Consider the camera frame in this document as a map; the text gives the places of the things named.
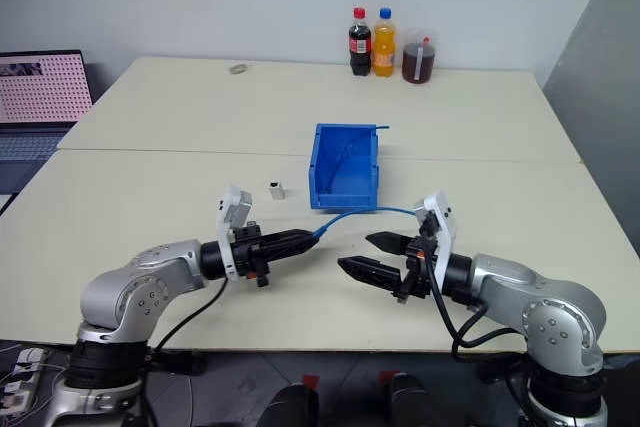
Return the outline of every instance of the white table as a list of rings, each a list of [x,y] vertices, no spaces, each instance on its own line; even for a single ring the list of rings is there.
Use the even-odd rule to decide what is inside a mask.
[[[381,159],[381,205],[409,206],[445,189],[459,226],[455,250],[522,262],[594,290],[607,308],[607,351],[640,350],[633,299],[640,262],[583,165]],[[148,247],[215,238],[215,209],[233,182],[253,193],[250,219],[265,233],[314,229],[330,218],[308,207],[306,157],[127,151],[60,151],[0,217],[0,337],[74,342],[80,293],[96,275]],[[287,199],[273,201],[270,180]],[[431,299],[398,305],[351,280],[336,264],[362,254],[402,267],[368,233],[416,232],[384,213],[335,224],[311,252],[272,264],[271,285],[233,284],[170,343],[190,349],[447,351]],[[166,310],[151,343],[218,288],[184,295]],[[469,314],[449,303],[454,321]],[[476,329],[494,328],[483,321]],[[522,348],[516,336],[483,350]]]
[[[348,66],[141,58],[62,149],[309,156],[316,123],[390,125],[381,158],[577,162],[529,72],[436,70],[413,85]]]

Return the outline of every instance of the orange soda bottle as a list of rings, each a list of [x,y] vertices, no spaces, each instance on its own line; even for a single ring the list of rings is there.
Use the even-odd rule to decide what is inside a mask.
[[[373,72],[378,77],[391,77],[393,74],[393,57],[396,44],[393,40],[396,28],[391,22],[391,9],[380,9],[380,20],[374,28],[376,34],[373,42]]]

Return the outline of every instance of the plastic bottle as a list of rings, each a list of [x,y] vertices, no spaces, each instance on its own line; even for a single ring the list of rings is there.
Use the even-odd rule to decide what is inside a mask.
[[[353,75],[369,75],[371,71],[371,29],[362,7],[353,9],[353,25],[349,29],[349,52]]]
[[[396,28],[391,22],[391,9],[380,9],[380,20],[374,32],[376,38],[373,42],[373,71],[378,77],[390,77],[393,74],[393,56],[396,53],[393,39]]]

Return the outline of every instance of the blue plastic bin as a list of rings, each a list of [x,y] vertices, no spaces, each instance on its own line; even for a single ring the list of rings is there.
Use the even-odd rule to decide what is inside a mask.
[[[378,135],[373,124],[318,124],[309,165],[312,209],[378,206]]]

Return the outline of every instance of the electrical outlet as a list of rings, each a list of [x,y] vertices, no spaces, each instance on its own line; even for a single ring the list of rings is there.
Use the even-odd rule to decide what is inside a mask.
[[[44,349],[29,348],[20,351],[11,372],[16,380],[4,386],[0,417],[17,415],[31,408],[46,358],[47,351]]]

